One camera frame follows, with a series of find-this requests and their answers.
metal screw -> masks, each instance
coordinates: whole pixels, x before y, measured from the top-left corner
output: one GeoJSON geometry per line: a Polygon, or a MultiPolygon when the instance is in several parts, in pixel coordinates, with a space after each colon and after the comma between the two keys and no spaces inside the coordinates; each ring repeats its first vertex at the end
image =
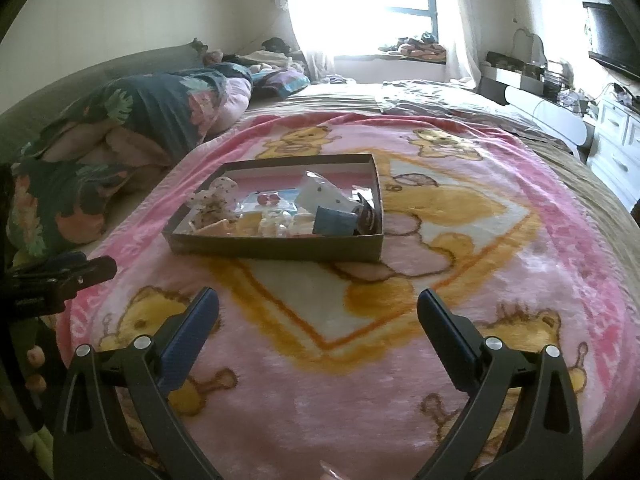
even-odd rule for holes
{"type": "Polygon", "coordinates": [[[78,357],[84,357],[91,351],[91,347],[89,345],[80,345],[76,348],[76,355],[78,357]]]}
{"type": "Polygon", "coordinates": [[[548,347],[545,348],[545,352],[547,355],[550,355],[551,357],[560,357],[560,350],[558,349],[557,346],[549,345],[548,347]]]}
{"type": "Polygon", "coordinates": [[[488,337],[484,340],[484,344],[487,345],[491,350],[499,350],[502,348],[502,341],[500,341],[497,337],[488,337]]]}
{"type": "Polygon", "coordinates": [[[151,345],[151,338],[148,335],[141,335],[137,337],[133,342],[133,346],[135,346],[138,350],[144,350],[151,345]]]}

television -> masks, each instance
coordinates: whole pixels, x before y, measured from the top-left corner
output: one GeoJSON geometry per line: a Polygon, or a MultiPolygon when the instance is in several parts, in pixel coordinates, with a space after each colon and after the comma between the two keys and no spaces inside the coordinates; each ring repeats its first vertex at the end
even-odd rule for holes
{"type": "Polygon", "coordinates": [[[609,4],[583,2],[588,12],[591,52],[602,66],[640,81],[640,48],[616,9],[609,4]]]}

teddy bear pattern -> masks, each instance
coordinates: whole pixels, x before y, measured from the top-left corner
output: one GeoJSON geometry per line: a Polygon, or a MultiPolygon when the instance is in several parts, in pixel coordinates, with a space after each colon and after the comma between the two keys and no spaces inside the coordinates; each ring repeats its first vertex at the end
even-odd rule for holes
{"type": "Polygon", "coordinates": [[[420,156],[443,157],[456,156],[467,160],[482,160],[482,155],[478,152],[473,142],[469,139],[459,137],[442,130],[429,130],[418,128],[414,130],[418,137],[403,137],[409,144],[420,147],[420,156]]]}
{"type": "Polygon", "coordinates": [[[345,297],[348,309],[355,301],[380,304],[381,308],[385,304],[415,304],[412,278],[443,274],[473,256],[473,240],[455,228],[506,210],[503,204],[470,187],[440,184],[423,173],[392,175],[388,156],[377,153],[375,159],[385,209],[381,261],[330,264],[338,275],[352,281],[345,297]],[[451,231],[423,240],[423,222],[450,227],[451,231]]]}
{"type": "MultiPolygon", "coordinates": [[[[101,351],[114,350],[129,345],[139,335],[153,335],[162,323],[175,314],[183,313],[190,299],[175,292],[154,286],[141,288],[129,301],[113,333],[106,333],[98,343],[101,351]]],[[[220,330],[220,316],[209,333],[212,337],[220,330]]],[[[169,404],[179,415],[197,415],[204,407],[207,396],[219,390],[229,390],[238,385],[233,370],[223,367],[210,380],[197,382],[188,376],[180,389],[168,396],[169,404]]]]}
{"type": "Polygon", "coordinates": [[[263,152],[255,158],[275,158],[277,156],[320,155],[325,144],[341,139],[340,136],[327,137],[331,130],[327,126],[302,128],[283,134],[278,140],[267,140],[263,152]]]}
{"type": "MultiPolygon", "coordinates": [[[[530,314],[526,308],[514,306],[514,312],[508,314],[507,306],[498,306],[498,321],[491,324],[476,324],[483,337],[496,336],[512,349],[540,352],[546,345],[559,347],[561,317],[552,310],[543,310],[530,314]]],[[[584,358],[589,351],[588,345],[581,342],[577,348],[575,363],[569,367],[569,377],[576,394],[581,393],[587,385],[587,373],[584,370],[584,358]]],[[[500,444],[509,427],[511,417],[518,402],[519,388],[508,391],[500,414],[491,430],[489,438],[478,458],[477,466],[492,459],[498,452],[500,444]]],[[[447,436],[462,409],[447,412],[442,396],[431,393],[420,402],[420,411],[431,418],[437,425],[437,442],[440,444],[447,436]]]]}

window frame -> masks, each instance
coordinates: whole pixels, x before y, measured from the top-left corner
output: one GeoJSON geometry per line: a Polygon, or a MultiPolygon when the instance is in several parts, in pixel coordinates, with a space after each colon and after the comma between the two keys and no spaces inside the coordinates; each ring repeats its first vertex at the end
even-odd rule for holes
{"type": "Polygon", "coordinates": [[[429,10],[410,9],[408,7],[385,7],[389,12],[399,12],[401,14],[413,14],[414,16],[428,16],[431,18],[431,31],[433,35],[440,40],[438,34],[438,9],[436,0],[429,0],[429,10]]]}

white wall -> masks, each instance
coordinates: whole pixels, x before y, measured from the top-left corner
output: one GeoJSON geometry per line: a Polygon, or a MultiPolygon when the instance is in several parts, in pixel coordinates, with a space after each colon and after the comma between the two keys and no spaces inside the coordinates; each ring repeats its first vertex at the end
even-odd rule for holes
{"type": "Polygon", "coordinates": [[[189,43],[233,51],[233,0],[28,0],[0,43],[0,112],[88,66],[189,43]]]}
{"type": "Polygon", "coordinates": [[[515,0],[519,23],[542,38],[546,57],[569,62],[574,69],[574,86],[593,97],[615,79],[627,83],[621,75],[611,75],[589,58],[590,45],[584,33],[586,10],[582,2],[608,3],[609,0],[515,0]]]}
{"type": "Polygon", "coordinates": [[[478,61],[486,59],[488,51],[509,54],[514,22],[513,0],[467,0],[471,29],[476,41],[478,61]]]}
{"type": "Polygon", "coordinates": [[[275,0],[236,0],[236,5],[242,15],[239,54],[260,50],[262,42],[273,36],[297,48],[289,13],[278,8],[275,0]]]}

